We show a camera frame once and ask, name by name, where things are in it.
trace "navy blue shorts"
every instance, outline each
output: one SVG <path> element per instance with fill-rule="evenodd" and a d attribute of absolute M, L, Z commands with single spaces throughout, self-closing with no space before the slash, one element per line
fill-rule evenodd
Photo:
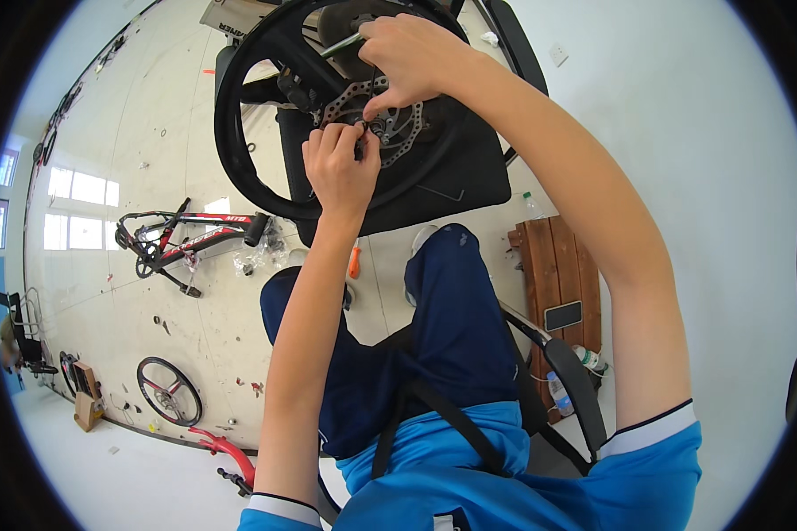
<path fill-rule="evenodd" d="M 299 271 L 280 271 L 260 295 L 272 344 Z M 372 444 L 408 380 L 425 377 L 461 408 L 518 397 L 513 345 L 475 235 L 457 223 L 440 228 L 407 262 L 404 283 L 417 304 L 412 348 L 361 345 L 340 316 L 319 414 L 322 450 L 337 459 Z M 430 410 L 409 399 L 404 418 Z"/>

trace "bicycle frame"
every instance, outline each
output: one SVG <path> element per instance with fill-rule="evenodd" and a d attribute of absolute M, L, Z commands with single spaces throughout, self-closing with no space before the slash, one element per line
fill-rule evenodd
<path fill-rule="evenodd" d="M 176 212 L 149 211 L 130 213 L 122 216 L 116 224 L 116 243 L 122 249 L 132 250 L 136 259 L 136 275 L 140 279 L 148 278 L 151 274 L 159 273 L 180 288 L 180 292 L 198 298 L 201 291 L 178 281 L 165 270 L 166 266 L 184 258 L 187 253 L 207 249 L 223 241 L 242 238 L 248 246 L 256 246 L 266 228 L 268 216 L 258 212 L 253 216 L 239 214 L 209 214 L 186 212 L 191 199 L 186 198 Z M 124 222 L 128 219 L 138 218 L 163 218 L 164 221 L 153 225 L 142 225 L 131 235 Z M 216 228 L 179 245 L 173 246 L 170 239 L 174 228 L 179 223 L 195 223 L 213 225 Z M 151 231 L 161 231 L 155 239 L 147 239 Z"/>

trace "hand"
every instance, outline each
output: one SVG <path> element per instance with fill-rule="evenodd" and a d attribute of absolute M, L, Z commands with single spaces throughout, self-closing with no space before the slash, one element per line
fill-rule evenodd
<path fill-rule="evenodd" d="M 451 31 L 414 15 L 378 17 L 360 25 L 360 35 L 366 42 L 358 56 L 390 80 L 390 88 L 364 108 L 364 120 L 447 92 L 479 54 Z"/>
<path fill-rule="evenodd" d="M 355 161 L 354 144 L 361 137 L 363 159 Z M 301 151 L 307 179 L 322 204 L 322 218 L 360 229 L 381 171 L 378 137 L 372 131 L 364 134 L 360 122 L 330 123 L 325 131 L 311 131 Z"/>

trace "person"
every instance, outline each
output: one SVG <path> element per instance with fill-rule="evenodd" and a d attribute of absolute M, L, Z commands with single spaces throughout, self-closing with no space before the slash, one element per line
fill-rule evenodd
<path fill-rule="evenodd" d="M 8 373 L 12 373 L 12 367 L 20 370 L 22 359 L 18 342 L 15 341 L 15 311 L 7 313 L 6 317 L 0 322 L 0 365 Z"/>
<path fill-rule="evenodd" d="M 351 494 L 335 529 L 684 528 L 701 474 L 700 424 L 669 254 L 637 192 L 567 112 L 446 29 L 399 15 L 362 24 L 360 33 L 360 58 L 390 80 L 365 120 L 439 94 L 461 101 L 521 155 L 591 252 L 611 293 L 617 431 L 587 477 L 525 473 L 529 441 L 512 346 L 478 240 L 461 225 L 423 231 L 414 242 L 404 274 L 417 303 L 412 351 L 374 353 L 354 340 L 340 302 L 379 146 L 361 124 L 330 124 L 302 145 L 323 207 L 313 246 L 300 268 L 278 273 L 261 294 L 274 351 L 240 529 L 320 528 L 319 441 Z M 403 392 L 418 381 L 480 429 L 500 470 L 491 473 L 421 395 Z M 393 420 L 386 470 L 374 472 L 383 468 L 379 435 Z"/>

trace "bicycle wheel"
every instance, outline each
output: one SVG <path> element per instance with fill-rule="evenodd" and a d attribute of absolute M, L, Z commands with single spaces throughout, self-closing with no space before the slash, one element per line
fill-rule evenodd
<path fill-rule="evenodd" d="M 204 406 L 198 390 L 171 363 L 149 356 L 139 362 L 136 378 L 142 396 L 162 418 L 183 427 L 194 426 L 201 421 Z M 170 381 L 166 386 L 158 383 L 166 381 Z"/>
<path fill-rule="evenodd" d="M 59 353 L 59 367 L 62 369 L 62 377 L 65 379 L 65 387 L 71 393 L 71 396 L 77 397 L 77 380 L 74 375 L 74 361 L 77 358 L 71 354 L 65 354 L 64 351 Z"/>

